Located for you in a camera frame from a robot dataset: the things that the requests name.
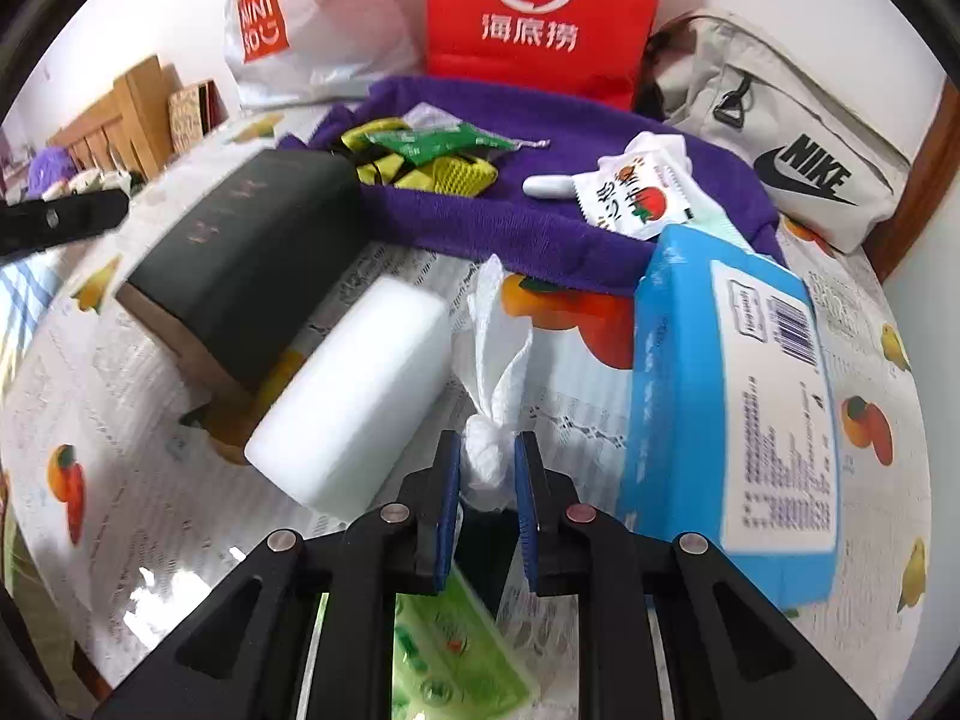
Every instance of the blue tissue pack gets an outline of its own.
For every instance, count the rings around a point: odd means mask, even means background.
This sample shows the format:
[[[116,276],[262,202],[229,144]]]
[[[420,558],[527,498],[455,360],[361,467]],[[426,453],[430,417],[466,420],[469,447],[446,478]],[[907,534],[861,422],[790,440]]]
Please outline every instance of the blue tissue pack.
[[[616,516],[702,533],[779,608],[836,564],[832,399],[803,282],[671,224],[635,295],[630,436]]]

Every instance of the green packet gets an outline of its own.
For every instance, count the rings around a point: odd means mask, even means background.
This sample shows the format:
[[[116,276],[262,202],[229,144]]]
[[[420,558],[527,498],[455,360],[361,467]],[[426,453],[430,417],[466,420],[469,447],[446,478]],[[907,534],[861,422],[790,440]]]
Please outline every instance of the green packet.
[[[371,143],[389,148],[417,167],[445,154],[474,152],[477,149],[516,151],[524,143],[504,138],[493,132],[484,132],[472,124],[460,122],[450,127],[431,129],[392,129],[386,132],[368,132]]]
[[[327,598],[320,599],[317,632]],[[301,709],[307,690],[304,680]],[[391,720],[493,720],[538,697],[536,682],[456,566],[439,595],[397,595]]]

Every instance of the purple cloth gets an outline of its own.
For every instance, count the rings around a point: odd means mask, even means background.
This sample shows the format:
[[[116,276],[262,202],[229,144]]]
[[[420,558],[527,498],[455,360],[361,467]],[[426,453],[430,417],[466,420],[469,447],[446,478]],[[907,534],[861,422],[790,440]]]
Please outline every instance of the purple cloth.
[[[43,148],[30,161],[27,174],[27,196],[40,197],[61,178],[73,178],[77,168],[70,158],[70,152],[58,146]]]
[[[429,191],[365,187],[378,239],[482,261],[497,254],[511,271],[565,287],[632,295],[655,242],[592,227],[570,201],[536,200],[521,189],[529,175],[596,170],[597,159],[620,154],[638,132],[676,132],[665,124],[589,100],[499,84],[430,76],[394,77],[373,85],[352,112],[333,107],[304,146],[288,136],[281,148],[329,148],[347,129],[402,116],[430,103],[509,138],[551,140],[496,161],[496,183],[476,199]],[[697,183],[726,209],[751,245],[784,264],[776,243],[778,214],[760,180],[731,151],[685,135]]]

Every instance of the orange logo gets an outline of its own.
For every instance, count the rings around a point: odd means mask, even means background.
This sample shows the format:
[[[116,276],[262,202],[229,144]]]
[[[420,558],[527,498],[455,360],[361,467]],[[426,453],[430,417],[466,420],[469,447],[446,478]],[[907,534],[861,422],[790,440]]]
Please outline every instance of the orange logo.
[[[238,0],[237,7],[244,64],[289,49],[287,25],[277,0]]]

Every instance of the nike logo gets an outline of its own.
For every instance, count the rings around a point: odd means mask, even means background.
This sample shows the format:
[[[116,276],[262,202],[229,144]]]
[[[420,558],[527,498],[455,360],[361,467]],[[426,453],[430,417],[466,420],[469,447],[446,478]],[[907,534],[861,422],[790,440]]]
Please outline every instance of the nike logo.
[[[778,159],[794,167],[807,180],[800,181],[784,175],[776,165]],[[825,200],[856,205],[843,197],[838,197],[834,191],[834,188],[843,185],[851,172],[806,135],[800,135],[791,146],[772,148],[760,154],[754,162],[754,170],[764,184],[774,189],[795,191],[798,194],[809,194]]]

